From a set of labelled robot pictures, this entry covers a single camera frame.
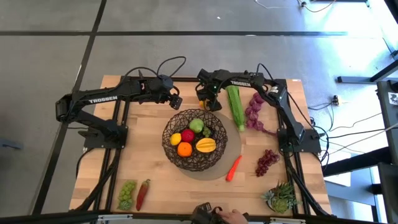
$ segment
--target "potted plant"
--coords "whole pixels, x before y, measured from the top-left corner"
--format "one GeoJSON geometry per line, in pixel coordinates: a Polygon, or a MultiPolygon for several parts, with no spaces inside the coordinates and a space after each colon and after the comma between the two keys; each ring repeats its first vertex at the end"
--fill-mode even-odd
{"type": "Polygon", "coordinates": [[[300,204],[293,194],[293,186],[290,183],[281,183],[270,189],[261,198],[267,203],[268,207],[277,213],[285,213],[292,209],[294,205],[300,204]]]}

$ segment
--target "fruit basket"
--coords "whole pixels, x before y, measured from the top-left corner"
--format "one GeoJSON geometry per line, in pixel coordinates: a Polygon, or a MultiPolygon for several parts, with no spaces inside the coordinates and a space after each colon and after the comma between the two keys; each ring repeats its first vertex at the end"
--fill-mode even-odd
{"type": "Polygon", "coordinates": [[[167,158],[177,167],[190,171],[203,171],[215,165],[221,158],[227,141],[226,130],[215,115],[204,110],[189,109],[174,115],[167,123],[163,131],[162,146],[167,158]],[[173,146],[170,143],[170,138],[175,133],[181,133],[183,130],[189,129],[190,122],[195,118],[201,119],[204,125],[210,129],[211,134],[208,137],[215,140],[216,149],[207,153],[198,151],[196,144],[205,136],[203,133],[195,133],[195,138],[191,142],[192,154],[188,157],[181,157],[177,154],[177,146],[173,146]]]}

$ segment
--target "gray floor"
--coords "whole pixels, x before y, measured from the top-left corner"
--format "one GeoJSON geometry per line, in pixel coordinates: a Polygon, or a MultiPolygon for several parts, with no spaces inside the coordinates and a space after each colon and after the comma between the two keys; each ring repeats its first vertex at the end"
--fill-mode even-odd
{"type": "MultiPolygon", "coordinates": [[[[347,31],[349,37],[97,37],[82,89],[98,88],[103,75],[121,75],[135,66],[155,68],[166,58],[185,55],[178,73],[199,69],[254,70],[268,66],[275,78],[303,80],[307,102],[316,105],[341,95],[350,103],[335,108],[336,125],[352,124],[380,110],[373,85],[343,85],[340,75],[370,76],[393,60],[381,38],[377,19],[363,3],[337,3],[328,11],[301,11],[295,1],[108,1],[100,30],[267,30],[347,31]]],[[[315,4],[314,8],[326,3],[315,4]]],[[[91,30],[100,0],[0,2],[0,30],[91,30]]],[[[0,137],[24,144],[0,151],[0,216],[29,213],[44,162],[58,127],[54,103],[70,92],[87,37],[0,37],[0,137]]],[[[172,65],[164,72],[171,71],[172,65]]],[[[326,111],[312,113],[330,125],[326,111]]],[[[374,148],[385,139],[353,147],[374,148]]],[[[74,185],[83,139],[69,131],[44,212],[64,212],[74,185]]],[[[356,218],[331,200],[333,213],[356,218]]]]}

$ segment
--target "red chili pepper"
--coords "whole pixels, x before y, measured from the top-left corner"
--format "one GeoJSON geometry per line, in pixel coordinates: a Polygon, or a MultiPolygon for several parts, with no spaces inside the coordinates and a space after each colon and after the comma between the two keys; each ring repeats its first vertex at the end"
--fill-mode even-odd
{"type": "Polygon", "coordinates": [[[242,155],[240,155],[234,162],[234,165],[232,168],[229,170],[228,175],[226,176],[226,181],[231,181],[234,178],[234,174],[236,171],[236,168],[238,167],[239,161],[241,160],[242,155]]]}
{"type": "Polygon", "coordinates": [[[141,187],[139,188],[138,195],[137,195],[137,203],[136,203],[137,211],[139,211],[141,209],[142,203],[144,202],[145,195],[148,192],[149,182],[150,182],[149,179],[145,180],[141,184],[141,187]]]}

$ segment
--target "human hand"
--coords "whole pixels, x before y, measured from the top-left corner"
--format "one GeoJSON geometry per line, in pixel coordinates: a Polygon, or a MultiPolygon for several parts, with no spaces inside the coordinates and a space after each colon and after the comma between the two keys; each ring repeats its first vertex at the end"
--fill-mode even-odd
{"type": "Polygon", "coordinates": [[[246,218],[236,209],[233,209],[232,212],[218,211],[217,214],[229,224],[248,224],[246,218]]]}

